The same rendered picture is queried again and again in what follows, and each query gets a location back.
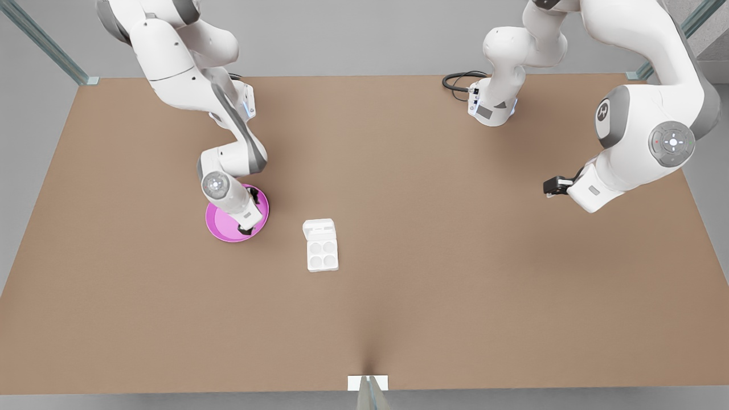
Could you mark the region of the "silver frame post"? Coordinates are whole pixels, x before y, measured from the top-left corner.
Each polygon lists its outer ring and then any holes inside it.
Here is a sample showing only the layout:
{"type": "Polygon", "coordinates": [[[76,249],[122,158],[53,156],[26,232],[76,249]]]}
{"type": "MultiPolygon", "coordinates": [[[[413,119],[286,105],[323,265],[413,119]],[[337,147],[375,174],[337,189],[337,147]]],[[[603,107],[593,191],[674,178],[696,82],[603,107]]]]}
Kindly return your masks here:
{"type": "Polygon", "coordinates": [[[729,0],[659,0],[689,39],[699,65],[714,84],[729,83],[729,0]]]}
{"type": "Polygon", "coordinates": [[[349,375],[348,390],[358,392],[355,410],[392,410],[383,394],[388,375],[349,375]]]}
{"type": "Polygon", "coordinates": [[[100,78],[91,77],[84,72],[15,0],[0,0],[0,11],[76,84],[79,86],[98,85],[100,78]]]}

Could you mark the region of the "pink round plate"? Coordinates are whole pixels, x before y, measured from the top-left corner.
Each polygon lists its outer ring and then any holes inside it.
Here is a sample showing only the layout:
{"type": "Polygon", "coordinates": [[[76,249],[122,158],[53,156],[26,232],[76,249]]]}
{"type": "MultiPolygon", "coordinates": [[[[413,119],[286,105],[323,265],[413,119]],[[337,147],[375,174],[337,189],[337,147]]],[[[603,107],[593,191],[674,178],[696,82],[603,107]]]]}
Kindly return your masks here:
{"type": "MultiPolygon", "coordinates": [[[[250,184],[240,183],[240,185],[245,187],[245,189],[258,189],[257,187],[250,184]]],[[[258,192],[260,201],[259,209],[263,213],[263,220],[256,225],[252,235],[242,235],[237,230],[239,224],[237,223],[237,221],[234,220],[234,218],[230,217],[229,214],[217,208],[216,205],[214,205],[213,203],[208,203],[205,213],[205,221],[206,226],[211,234],[217,239],[228,243],[239,243],[251,239],[253,236],[256,236],[258,233],[260,233],[269,218],[270,203],[262,190],[258,189],[258,192]]]]}

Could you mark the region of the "white egg box base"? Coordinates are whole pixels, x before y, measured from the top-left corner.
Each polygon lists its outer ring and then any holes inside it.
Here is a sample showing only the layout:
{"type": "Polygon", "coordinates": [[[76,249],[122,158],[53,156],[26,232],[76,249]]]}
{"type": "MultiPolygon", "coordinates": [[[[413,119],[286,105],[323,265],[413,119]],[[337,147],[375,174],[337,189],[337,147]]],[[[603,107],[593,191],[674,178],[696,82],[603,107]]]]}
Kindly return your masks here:
{"type": "Polygon", "coordinates": [[[307,268],[310,272],[336,272],[339,268],[336,239],[307,242],[307,268]]]}

